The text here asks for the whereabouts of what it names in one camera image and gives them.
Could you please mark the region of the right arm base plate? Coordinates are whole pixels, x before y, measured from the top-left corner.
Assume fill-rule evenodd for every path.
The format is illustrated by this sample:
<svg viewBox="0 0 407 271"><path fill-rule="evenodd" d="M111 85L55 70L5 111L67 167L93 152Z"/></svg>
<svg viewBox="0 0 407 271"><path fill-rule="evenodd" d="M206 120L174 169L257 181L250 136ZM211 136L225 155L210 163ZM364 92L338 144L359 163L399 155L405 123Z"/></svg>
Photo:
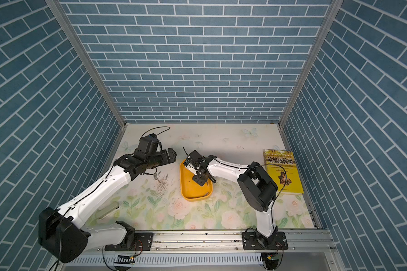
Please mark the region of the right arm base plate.
<svg viewBox="0 0 407 271"><path fill-rule="evenodd" d="M270 237L254 232L242 232L244 250L287 250L288 243L285 232L275 231Z"/></svg>

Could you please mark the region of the yellow plastic storage box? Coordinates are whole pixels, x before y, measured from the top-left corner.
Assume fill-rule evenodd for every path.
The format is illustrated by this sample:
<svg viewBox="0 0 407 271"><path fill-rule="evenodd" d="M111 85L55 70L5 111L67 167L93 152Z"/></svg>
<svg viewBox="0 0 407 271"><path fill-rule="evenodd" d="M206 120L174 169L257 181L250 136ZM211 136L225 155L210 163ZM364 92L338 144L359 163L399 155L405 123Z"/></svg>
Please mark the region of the yellow plastic storage box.
<svg viewBox="0 0 407 271"><path fill-rule="evenodd" d="M182 197L190 202L207 199L213 193L213 183L208 180L204 186L200 186L192 179L194 174L189 171L183 163L180 164L180 188Z"/></svg>

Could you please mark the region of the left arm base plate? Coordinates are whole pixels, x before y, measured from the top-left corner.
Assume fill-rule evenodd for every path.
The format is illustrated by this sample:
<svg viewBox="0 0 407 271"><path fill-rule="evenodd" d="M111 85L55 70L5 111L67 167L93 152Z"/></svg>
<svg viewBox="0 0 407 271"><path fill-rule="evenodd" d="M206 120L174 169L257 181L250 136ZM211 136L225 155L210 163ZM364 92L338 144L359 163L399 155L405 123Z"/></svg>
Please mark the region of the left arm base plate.
<svg viewBox="0 0 407 271"><path fill-rule="evenodd" d="M118 245L108 245L104 247L105 251L150 251L153 243L154 233L137 232L133 234L133 240L130 236L126 237Z"/></svg>

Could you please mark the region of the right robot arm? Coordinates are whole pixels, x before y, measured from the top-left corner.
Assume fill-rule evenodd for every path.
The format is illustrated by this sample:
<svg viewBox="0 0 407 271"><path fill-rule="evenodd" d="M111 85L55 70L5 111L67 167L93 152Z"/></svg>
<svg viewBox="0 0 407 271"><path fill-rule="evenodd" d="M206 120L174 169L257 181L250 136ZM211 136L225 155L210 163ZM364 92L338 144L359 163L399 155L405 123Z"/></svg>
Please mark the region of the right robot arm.
<svg viewBox="0 0 407 271"><path fill-rule="evenodd" d="M183 165L193 173L193 181L200 186L207 180L216 182L217 177L238 184L247 203L256 211L256 242L263 249L276 245L277 226L272 208L278 197L278 187L262 165L258 162L250 165L230 163L214 155L205 157L196 150L187 155Z"/></svg>

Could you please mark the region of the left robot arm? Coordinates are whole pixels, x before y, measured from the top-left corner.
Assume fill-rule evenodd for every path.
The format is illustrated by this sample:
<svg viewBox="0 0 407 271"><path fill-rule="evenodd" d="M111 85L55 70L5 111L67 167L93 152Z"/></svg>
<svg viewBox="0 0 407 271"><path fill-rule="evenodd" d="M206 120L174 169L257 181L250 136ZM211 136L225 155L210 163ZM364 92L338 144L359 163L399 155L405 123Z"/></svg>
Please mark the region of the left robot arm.
<svg viewBox="0 0 407 271"><path fill-rule="evenodd" d="M148 169L173 164L176 152L164 149L156 134L139 139L132 154L119 157L106 174L74 199L56 209L46 208L38 217L38 243L59 262L69 263L86 250L114 246L135 248L135 229L124 221L100 228L87 228L87 220L113 194Z"/></svg>

